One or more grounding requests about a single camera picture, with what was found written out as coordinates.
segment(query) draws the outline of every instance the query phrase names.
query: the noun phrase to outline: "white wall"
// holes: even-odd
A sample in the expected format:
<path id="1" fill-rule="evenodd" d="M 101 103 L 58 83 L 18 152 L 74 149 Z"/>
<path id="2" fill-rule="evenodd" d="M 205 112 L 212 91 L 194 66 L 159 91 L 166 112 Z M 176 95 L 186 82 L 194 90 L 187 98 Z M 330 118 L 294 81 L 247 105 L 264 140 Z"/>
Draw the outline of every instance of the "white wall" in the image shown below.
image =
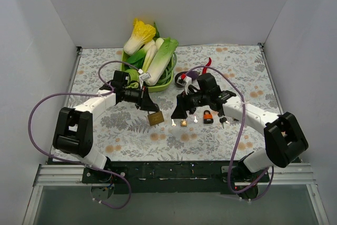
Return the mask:
<path id="1" fill-rule="evenodd" d="M 337 0 L 287 0 L 266 41 L 266 57 L 285 110 L 303 128 L 319 192 L 337 223 Z"/>
<path id="2" fill-rule="evenodd" d="M 51 0 L 75 45 L 121 47 L 132 20 L 156 20 L 181 45 L 265 42 L 286 0 Z"/>
<path id="3" fill-rule="evenodd" d="M 76 48 L 50 0 L 0 0 L 0 224 L 21 224 L 39 163 L 46 157 L 27 134 L 30 110 L 48 94 L 64 91 Z M 64 98 L 37 112 L 33 134 L 52 144 Z"/>

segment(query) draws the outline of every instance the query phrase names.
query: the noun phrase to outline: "floral pattern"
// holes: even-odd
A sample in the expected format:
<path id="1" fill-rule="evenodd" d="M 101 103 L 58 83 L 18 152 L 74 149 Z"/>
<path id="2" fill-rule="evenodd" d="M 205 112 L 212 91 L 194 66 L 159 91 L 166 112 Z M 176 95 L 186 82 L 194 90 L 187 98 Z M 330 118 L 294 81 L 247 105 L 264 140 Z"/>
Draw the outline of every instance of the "floral pattern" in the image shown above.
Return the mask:
<path id="1" fill-rule="evenodd" d="M 176 50 L 178 62 L 175 74 L 196 65 L 204 65 L 209 57 L 213 67 L 228 77 L 246 100 L 264 110 L 279 113 L 279 107 L 258 46 L 181 46 Z M 98 68 L 105 62 L 120 60 L 120 48 L 84 49 L 73 83 L 72 92 L 96 93 L 102 86 L 97 77 Z M 102 70 L 108 81 L 119 64 L 111 64 Z M 217 73 L 213 73 L 223 90 L 233 88 Z M 121 102 L 103 113 L 94 122 L 94 145 L 113 161 L 181 161 L 181 160 L 229 160 L 233 151 L 240 122 L 228 119 L 222 128 L 216 112 L 211 111 L 213 124 L 203 124 L 203 111 L 198 108 L 194 117 L 189 116 L 187 126 L 172 127 L 171 114 L 181 88 L 174 83 L 163 92 L 150 97 L 163 112 L 165 122 L 150 126 L 147 112 L 137 110 L 131 103 Z M 68 106 L 81 104 L 87 97 L 71 96 Z M 264 147 L 264 138 L 254 129 L 245 127 L 236 159 Z M 58 150 L 52 153 L 73 159 Z"/>

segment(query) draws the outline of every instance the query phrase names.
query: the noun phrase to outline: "red pepper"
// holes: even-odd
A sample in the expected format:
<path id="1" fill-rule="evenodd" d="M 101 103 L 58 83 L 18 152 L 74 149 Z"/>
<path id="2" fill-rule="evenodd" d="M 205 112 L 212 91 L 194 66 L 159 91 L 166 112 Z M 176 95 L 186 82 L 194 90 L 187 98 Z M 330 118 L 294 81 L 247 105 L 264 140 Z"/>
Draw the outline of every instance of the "red pepper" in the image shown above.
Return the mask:
<path id="1" fill-rule="evenodd" d="M 209 57 L 209 62 L 206 64 L 206 66 L 210 66 L 211 63 L 212 63 L 212 59 Z M 207 72 L 207 68 L 204 68 L 204 69 L 202 70 L 202 74 L 206 74 L 206 72 Z"/>

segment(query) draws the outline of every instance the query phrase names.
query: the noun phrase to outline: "orange padlock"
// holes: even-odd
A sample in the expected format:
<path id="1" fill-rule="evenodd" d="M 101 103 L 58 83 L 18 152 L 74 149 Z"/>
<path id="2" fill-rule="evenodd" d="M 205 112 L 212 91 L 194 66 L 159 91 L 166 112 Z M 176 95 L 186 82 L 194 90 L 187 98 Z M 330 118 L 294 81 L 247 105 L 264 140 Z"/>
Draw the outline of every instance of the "orange padlock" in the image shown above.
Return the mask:
<path id="1" fill-rule="evenodd" d="M 204 124 L 212 124 L 214 122 L 211 112 L 209 110 L 204 111 Z"/>

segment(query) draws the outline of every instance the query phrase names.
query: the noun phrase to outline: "green basket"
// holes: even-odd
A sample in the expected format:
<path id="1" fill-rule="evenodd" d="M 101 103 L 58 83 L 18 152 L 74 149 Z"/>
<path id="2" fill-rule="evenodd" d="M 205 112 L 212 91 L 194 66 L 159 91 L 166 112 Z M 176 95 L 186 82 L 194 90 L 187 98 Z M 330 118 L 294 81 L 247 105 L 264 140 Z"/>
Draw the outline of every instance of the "green basket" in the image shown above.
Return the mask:
<path id="1" fill-rule="evenodd" d="M 125 62 L 128 58 L 128 55 L 126 53 L 124 53 L 123 51 L 123 54 L 122 54 L 122 61 Z M 174 60 L 173 60 L 173 57 L 171 58 L 171 64 L 174 64 Z M 121 71 L 125 71 L 126 68 L 125 68 L 125 65 L 122 64 L 121 66 Z M 166 90 L 170 83 L 173 81 L 174 79 L 174 73 L 173 73 L 173 70 L 171 71 L 171 78 L 169 79 L 169 81 L 166 83 L 166 84 L 163 84 L 163 85 L 154 85 L 154 86 L 148 86 L 148 92 L 161 92 L 161 91 L 164 91 Z"/>

